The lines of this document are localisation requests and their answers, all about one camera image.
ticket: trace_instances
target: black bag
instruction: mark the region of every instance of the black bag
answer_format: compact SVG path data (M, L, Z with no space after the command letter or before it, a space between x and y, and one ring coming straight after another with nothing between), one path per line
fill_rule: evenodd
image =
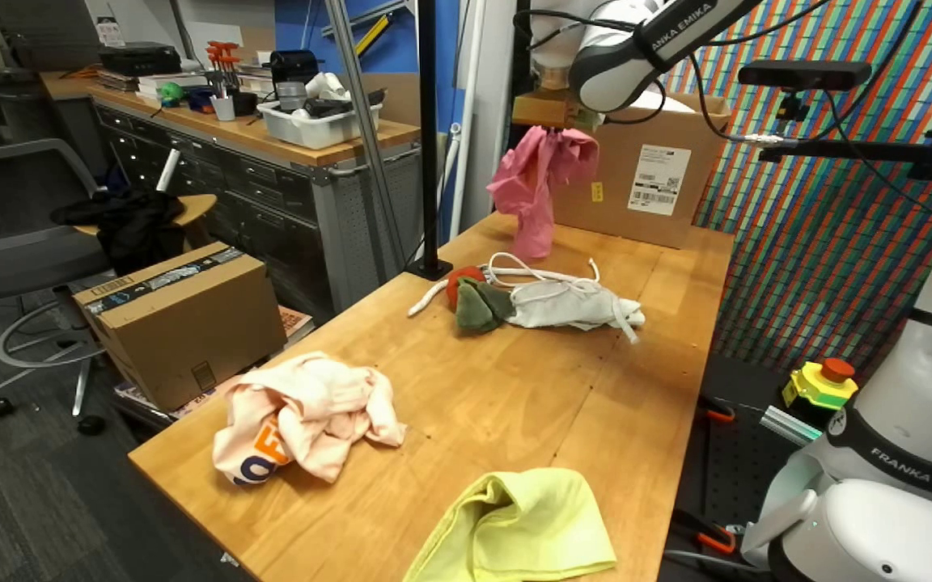
M186 233L175 228L181 200L170 194L90 197L53 214L54 224L97 228L116 276L181 256Z

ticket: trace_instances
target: cardboard box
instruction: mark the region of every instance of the cardboard box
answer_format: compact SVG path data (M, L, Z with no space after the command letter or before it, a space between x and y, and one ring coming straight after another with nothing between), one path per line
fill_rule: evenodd
M726 141L700 114L697 96L677 96L697 114L663 111L652 122L607 122L598 141L598 175L593 184L555 191L558 224L684 246L704 194L720 167ZM711 122L730 133L733 111L708 100Z
M163 412L281 351L266 267L212 242L74 296L106 357Z

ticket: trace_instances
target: black chair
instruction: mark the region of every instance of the black chair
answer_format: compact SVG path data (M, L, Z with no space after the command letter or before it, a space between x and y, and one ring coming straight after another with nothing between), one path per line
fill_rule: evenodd
M85 414L89 376L100 347L85 330L67 285L109 271L109 267L94 235L54 228L53 211L89 200L90 194L94 177L61 141L0 146L0 299L54 290L54 301L24 313L0 332L0 363L20 369L12 379L0 383L0 391L32 371L78 366L72 418L81 434L97 434L103 426L100 418Z

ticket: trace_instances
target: yellow-green cloth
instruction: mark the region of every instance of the yellow-green cloth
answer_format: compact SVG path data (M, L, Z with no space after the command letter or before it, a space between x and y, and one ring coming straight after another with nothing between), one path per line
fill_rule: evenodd
M409 582L578 579L615 567L581 473L488 473L439 518Z

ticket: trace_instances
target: white robot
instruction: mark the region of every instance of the white robot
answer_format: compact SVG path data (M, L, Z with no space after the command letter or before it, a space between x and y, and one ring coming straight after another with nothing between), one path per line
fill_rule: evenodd
M623 111L751 7L534 0L534 61L547 89L569 77L588 111ZM932 271L901 342L825 434L776 473L745 559L774 579L932 579Z

